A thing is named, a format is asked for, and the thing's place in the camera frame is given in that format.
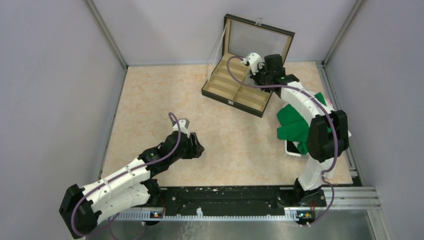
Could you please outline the black leather compartment box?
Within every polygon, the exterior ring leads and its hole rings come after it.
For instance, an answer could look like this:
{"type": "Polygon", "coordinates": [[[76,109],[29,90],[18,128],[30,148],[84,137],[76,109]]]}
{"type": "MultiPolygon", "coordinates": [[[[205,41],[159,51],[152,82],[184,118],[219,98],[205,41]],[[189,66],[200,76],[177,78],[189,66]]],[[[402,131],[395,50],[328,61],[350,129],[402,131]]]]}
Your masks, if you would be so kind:
{"type": "Polygon", "coordinates": [[[295,33],[227,13],[203,96],[262,117],[269,90],[256,88],[268,77],[267,69],[283,73],[295,33]]]}

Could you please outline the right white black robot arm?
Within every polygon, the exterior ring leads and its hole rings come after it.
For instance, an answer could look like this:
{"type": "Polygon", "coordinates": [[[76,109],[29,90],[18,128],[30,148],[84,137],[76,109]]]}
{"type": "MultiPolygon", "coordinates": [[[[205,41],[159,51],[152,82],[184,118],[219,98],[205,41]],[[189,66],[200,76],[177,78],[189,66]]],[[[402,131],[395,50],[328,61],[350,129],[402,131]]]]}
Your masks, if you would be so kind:
{"type": "Polygon", "coordinates": [[[250,77],[257,88],[276,93],[300,114],[308,126],[305,144],[309,157],[293,188],[294,202],[307,206],[324,180],[331,176],[338,157],[349,147],[347,114],[320,102],[295,75],[286,74],[279,54],[261,57],[251,52],[243,63],[250,67],[250,77]]]}

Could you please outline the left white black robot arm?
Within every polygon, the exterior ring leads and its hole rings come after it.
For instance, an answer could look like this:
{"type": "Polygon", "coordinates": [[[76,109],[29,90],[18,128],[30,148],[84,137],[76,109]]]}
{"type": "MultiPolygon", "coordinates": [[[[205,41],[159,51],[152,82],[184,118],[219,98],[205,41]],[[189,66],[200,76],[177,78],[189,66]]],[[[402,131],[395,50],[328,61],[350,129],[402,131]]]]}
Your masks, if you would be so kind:
{"type": "Polygon", "coordinates": [[[73,239],[92,234],[106,218],[135,206],[154,207],[160,187],[153,177],[180,159],[199,158],[205,148],[196,133],[173,131],[165,141],[148,148],[125,167],[96,182],[69,186],[59,207],[73,239]]]}

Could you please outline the green cloth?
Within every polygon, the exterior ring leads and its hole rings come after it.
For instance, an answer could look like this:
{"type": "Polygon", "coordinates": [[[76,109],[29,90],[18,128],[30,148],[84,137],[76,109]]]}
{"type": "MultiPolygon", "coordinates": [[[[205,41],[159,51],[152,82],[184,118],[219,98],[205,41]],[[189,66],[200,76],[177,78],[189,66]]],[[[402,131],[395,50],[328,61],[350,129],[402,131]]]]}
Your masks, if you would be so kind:
{"type": "Polygon", "coordinates": [[[306,120],[290,104],[286,104],[277,114],[280,127],[277,128],[277,138],[289,142],[297,142],[295,149],[300,154],[307,154],[307,139],[309,125],[306,120]]]}

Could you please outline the white cloth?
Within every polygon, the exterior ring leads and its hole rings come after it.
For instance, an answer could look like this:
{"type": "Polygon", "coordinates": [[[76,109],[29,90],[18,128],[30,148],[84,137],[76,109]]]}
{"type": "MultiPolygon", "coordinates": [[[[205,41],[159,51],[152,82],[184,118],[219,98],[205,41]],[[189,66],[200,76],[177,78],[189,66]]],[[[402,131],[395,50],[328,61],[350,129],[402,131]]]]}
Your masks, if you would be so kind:
{"type": "MultiPolygon", "coordinates": [[[[339,111],[341,111],[342,114],[347,115],[347,113],[344,110],[334,108],[333,104],[326,97],[324,97],[323,100],[321,100],[320,98],[318,98],[318,101],[322,105],[324,105],[331,113],[332,112],[339,112],[339,111]]],[[[349,129],[348,117],[346,116],[345,118],[346,118],[346,121],[347,121],[347,137],[350,138],[352,136],[352,133],[351,133],[351,131],[349,129]]]]}

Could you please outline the white basket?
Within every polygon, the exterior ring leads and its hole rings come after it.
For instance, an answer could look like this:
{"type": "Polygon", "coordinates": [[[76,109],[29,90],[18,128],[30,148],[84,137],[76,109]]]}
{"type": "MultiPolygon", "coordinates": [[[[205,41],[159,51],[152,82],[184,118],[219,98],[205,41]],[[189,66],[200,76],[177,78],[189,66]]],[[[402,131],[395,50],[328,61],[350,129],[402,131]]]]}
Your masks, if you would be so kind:
{"type": "Polygon", "coordinates": [[[307,161],[309,158],[309,154],[302,154],[297,149],[298,142],[292,142],[285,140],[285,147],[284,147],[284,157],[293,159],[293,160],[299,160],[299,161],[307,161]]]}

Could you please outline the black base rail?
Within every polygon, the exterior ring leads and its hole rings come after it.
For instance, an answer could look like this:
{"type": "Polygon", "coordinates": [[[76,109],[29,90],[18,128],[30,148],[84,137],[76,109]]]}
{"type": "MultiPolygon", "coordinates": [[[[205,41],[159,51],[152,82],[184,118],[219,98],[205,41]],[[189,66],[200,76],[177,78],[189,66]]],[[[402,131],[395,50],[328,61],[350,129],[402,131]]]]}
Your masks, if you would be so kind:
{"type": "Polygon", "coordinates": [[[141,208],[158,208],[166,217],[194,216],[201,209],[205,216],[279,216],[285,208],[326,207],[323,190],[302,193],[288,185],[174,186],[165,187],[141,208]]]}

